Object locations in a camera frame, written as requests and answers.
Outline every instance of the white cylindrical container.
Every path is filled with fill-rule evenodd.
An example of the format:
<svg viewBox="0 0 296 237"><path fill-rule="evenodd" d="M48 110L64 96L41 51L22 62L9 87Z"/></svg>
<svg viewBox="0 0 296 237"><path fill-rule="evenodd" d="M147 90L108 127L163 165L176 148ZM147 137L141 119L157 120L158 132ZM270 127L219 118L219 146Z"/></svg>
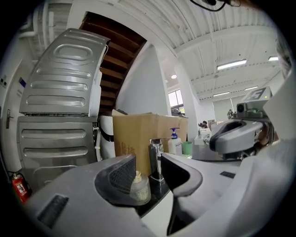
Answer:
<svg viewBox="0 0 296 237"><path fill-rule="evenodd" d="M136 171L135 179L130 188L130 196L137 201L139 206L148 203L151 199L149 179L140 171Z"/></svg>
<svg viewBox="0 0 296 237"><path fill-rule="evenodd" d="M168 153L175 154L178 156L182 155L182 141L176 134L175 130L178 128L171 128L172 138L168 141Z"/></svg>

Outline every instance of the door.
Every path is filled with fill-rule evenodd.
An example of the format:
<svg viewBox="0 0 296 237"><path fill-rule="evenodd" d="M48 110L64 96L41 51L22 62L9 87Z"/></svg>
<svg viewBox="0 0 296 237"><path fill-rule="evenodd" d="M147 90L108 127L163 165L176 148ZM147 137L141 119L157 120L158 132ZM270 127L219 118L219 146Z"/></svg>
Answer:
<svg viewBox="0 0 296 237"><path fill-rule="evenodd" d="M6 168L16 172L22 168L17 148L17 121L24 88L33 69L32 63L21 60L6 94L1 120L1 141Z"/></svg>

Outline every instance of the embossed metal panel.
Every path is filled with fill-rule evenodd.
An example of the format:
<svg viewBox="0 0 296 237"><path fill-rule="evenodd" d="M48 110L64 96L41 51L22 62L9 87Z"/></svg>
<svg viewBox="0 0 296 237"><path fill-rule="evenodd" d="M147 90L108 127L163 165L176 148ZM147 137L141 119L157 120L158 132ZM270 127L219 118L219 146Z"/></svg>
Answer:
<svg viewBox="0 0 296 237"><path fill-rule="evenodd" d="M109 39L67 29L36 64L20 105L20 113L89 114L93 86Z"/></svg>
<svg viewBox="0 0 296 237"><path fill-rule="evenodd" d="M18 118L17 143L33 191L63 172L97 161L90 117Z"/></svg>

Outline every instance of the brown wooden staircase underside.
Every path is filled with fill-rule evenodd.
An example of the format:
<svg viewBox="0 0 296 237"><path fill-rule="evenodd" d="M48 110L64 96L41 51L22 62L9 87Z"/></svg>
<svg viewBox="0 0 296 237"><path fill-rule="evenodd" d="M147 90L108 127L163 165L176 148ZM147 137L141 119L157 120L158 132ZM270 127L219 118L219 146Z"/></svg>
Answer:
<svg viewBox="0 0 296 237"><path fill-rule="evenodd" d="M130 28L107 17L88 12L80 27L110 39L101 64L101 101L99 113L111 111L124 79L146 39Z"/></svg>

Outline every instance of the fire extinguisher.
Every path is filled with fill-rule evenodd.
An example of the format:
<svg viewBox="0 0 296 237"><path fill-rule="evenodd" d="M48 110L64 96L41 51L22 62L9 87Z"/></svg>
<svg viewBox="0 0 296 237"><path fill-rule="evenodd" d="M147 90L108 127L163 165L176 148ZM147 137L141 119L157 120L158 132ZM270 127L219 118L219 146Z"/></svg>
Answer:
<svg viewBox="0 0 296 237"><path fill-rule="evenodd" d="M24 176L21 173L10 173L12 173L11 182L15 192L22 202L26 202L32 194L32 190L30 189L29 184L26 182Z"/></svg>

